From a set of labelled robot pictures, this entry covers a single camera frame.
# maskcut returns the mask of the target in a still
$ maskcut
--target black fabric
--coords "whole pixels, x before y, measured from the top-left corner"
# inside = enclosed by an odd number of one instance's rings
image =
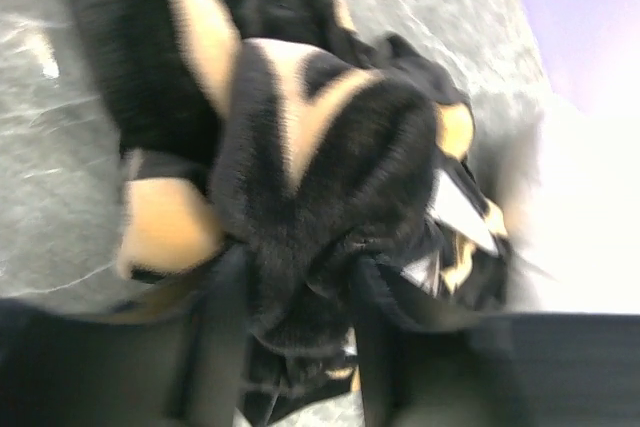
[[[140,267],[134,268],[131,272],[131,280],[142,282],[144,284],[155,284],[165,278],[165,275],[156,274],[155,272],[150,272],[148,270],[141,269]]]
[[[263,427],[276,423],[310,404],[349,393],[352,382],[353,374],[345,379],[324,382],[300,395],[250,390],[239,406],[240,412],[251,425]]]
[[[500,361],[497,369],[513,370],[535,425],[640,421],[638,316],[505,316],[488,320],[472,339]]]
[[[209,169],[198,162],[166,152],[145,150],[136,175],[131,180],[171,178],[192,183],[199,192],[206,193]]]
[[[497,311],[504,307],[507,287],[505,279],[511,260],[511,246],[499,237],[497,244],[500,253],[497,257],[476,250],[473,254],[473,270],[451,295],[453,302],[483,312]]]
[[[318,388],[333,383],[329,372],[357,365],[354,356],[342,351],[327,357],[283,358],[256,340],[252,340],[250,349],[252,362],[245,374],[248,390],[289,398],[312,395]]]
[[[469,104],[469,96],[456,87],[451,74],[442,65],[422,56],[404,37],[389,33],[375,46],[376,50],[370,55],[376,68],[410,80],[433,102]]]
[[[187,69],[169,0],[69,0],[121,150],[210,165],[220,121]]]

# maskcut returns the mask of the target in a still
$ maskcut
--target fabric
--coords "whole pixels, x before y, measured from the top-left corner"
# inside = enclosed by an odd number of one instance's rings
[[[469,99],[405,39],[365,44],[342,0],[69,4],[121,133],[120,275],[251,253],[254,425],[357,384],[347,280],[363,256],[467,308],[501,304],[508,243],[466,167]]]

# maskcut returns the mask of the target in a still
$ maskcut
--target black fur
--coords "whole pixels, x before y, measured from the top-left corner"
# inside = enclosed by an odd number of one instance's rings
[[[387,34],[377,42],[373,65],[396,71],[411,80],[433,102],[469,104],[468,95],[456,87],[451,74],[442,65],[426,59],[398,34]]]
[[[257,335],[283,353],[326,353],[339,348],[349,325],[350,263],[395,252],[424,229],[435,111],[404,77],[378,71],[328,126],[292,194],[281,141],[285,107],[270,68],[278,61],[254,43],[243,46],[210,196],[224,225],[255,254]],[[304,64],[304,78],[316,71],[318,82],[324,74],[331,89],[346,68],[319,52]]]

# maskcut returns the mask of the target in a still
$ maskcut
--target marble surface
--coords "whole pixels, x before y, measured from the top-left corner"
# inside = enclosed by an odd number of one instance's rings
[[[501,153],[548,90],[519,0],[347,0],[361,35],[395,30],[472,95],[471,163],[491,192]],[[62,0],[0,0],[0,296],[97,309],[140,286],[111,270],[116,136]],[[358,425],[357,396],[284,424]]]

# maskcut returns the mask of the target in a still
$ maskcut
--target white fabric patch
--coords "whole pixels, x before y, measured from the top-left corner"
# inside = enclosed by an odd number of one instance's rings
[[[402,270],[402,276],[430,295],[437,295],[440,289],[440,255],[419,259]]]
[[[436,171],[435,194],[428,214],[437,222],[461,233],[485,252],[498,255],[498,247],[484,219],[451,177],[441,169]]]

